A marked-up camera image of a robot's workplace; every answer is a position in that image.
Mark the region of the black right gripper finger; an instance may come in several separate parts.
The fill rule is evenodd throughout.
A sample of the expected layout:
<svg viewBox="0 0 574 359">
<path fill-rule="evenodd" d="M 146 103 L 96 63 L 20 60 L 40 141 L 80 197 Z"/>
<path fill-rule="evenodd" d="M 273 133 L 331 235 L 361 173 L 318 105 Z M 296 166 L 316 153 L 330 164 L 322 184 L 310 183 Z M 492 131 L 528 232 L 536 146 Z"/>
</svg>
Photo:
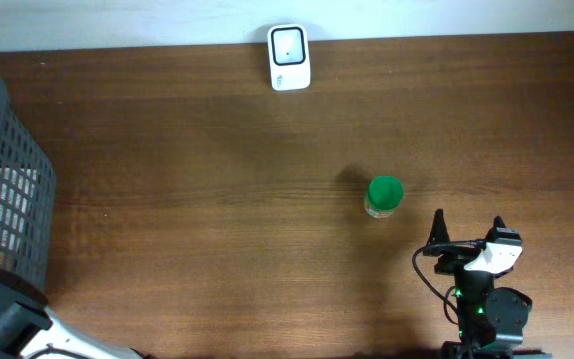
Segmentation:
<svg viewBox="0 0 574 359">
<path fill-rule="evenodd" d="M 448 243 L 450 243 L 450 236 L 448 234 L 444 218 L 444 210 L 438 209 L 434 214 L 427 245 L 448 244 Z"/>
<path fill-rule="evenodd" d="M 494 243 L 494 244 L 521 243 L 521 237 L 519 233 L 514 229 L 508 228 L 500 216 L 497 216 L 494 219 L 492 228 L 490 229 L 484 240 L 488 243 Z"/>
</svg>

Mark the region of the green lid jar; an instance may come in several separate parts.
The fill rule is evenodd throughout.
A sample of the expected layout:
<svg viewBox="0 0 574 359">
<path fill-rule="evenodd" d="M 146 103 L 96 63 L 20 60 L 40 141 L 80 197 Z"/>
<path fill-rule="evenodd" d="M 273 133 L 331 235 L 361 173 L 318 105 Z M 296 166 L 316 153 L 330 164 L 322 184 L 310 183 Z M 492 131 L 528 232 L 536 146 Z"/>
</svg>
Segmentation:
<svg viewBox="0 0 574 359">
<path fill-rule="evenodd" d="M 381 219 L 389 217 L 401 204 L 404 189 L 401 182 L 393 176 L 376 176 L 370 182 L 363 200 L 367 215 Z"/>
</svg>

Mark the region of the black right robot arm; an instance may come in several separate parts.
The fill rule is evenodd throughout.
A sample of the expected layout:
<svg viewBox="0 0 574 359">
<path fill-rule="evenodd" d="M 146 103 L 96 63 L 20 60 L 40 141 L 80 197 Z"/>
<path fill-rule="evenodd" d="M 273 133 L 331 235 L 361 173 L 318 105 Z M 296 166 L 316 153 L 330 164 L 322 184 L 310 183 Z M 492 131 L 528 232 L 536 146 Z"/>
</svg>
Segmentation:
<svg viewBox="0 0 574 359">
<path fill-rule="evenodd" d="M 495 281 L 514 269 L 523 251 L 519 233 L 496 217 L 486 237 L 452 241 L 444 212 L 435 212 L 426 244 L 412 256 L 412 267 L 421 282 L 443 303 L 447 319 L 458 327 L 457 342 L 442 344 L 440 358 L 513 359 L 544 358 L 550 353 L 521 350 L 524 327 L 533 307 L 532 299 Z M 435 257 L 434 272 L 454 278 L 445 294 L 440 293 L 422 275 L 417 258 Z"/>
</svg>

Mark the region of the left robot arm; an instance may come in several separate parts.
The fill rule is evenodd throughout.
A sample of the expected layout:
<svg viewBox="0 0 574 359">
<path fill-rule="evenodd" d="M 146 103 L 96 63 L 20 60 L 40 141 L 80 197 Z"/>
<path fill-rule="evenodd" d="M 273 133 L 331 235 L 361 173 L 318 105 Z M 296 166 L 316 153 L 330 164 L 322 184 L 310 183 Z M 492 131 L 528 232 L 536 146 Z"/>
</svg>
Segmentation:
<svg viewBox="0 0 574 359">
<path fill-rule="evenodd" d="M 351 330 L 346 321 L 352 314 L 358 328 L 382 330 L 383 343 L 367 347 L 371 357 L 439 355 L 421 296 L 403 289 L 399 303 L 404 315 L 398 319 L 379 317 L 374 309 L 343 307 L 340 300 L 356 292 L 361 278 L 335 276 L 339 288 L 333 291 L 321 275 L 305 271 L 282 252 L 261 257 L 258 250 L 244 255 L 226 250 L 221 258 L 209 256 L 199 263 L 157 249 L 92 263 L 78 260 L 76 265 L 98 282 L 84 297 L 94 305 L 92 321 L 144 338 L 238 338 L 234 349 L 211 345 L 207 355 L 246 355 L 252 344 L 270 336 L 281 343 L 297 336 L 317 343 L 326 334 Z M 97 298 L 102 302 L 95 305 Z M 137 356 L 134 349 L 77 334 L 49 309 L 40 289 L 0 266 L 0 358 Z"/>
</svg>

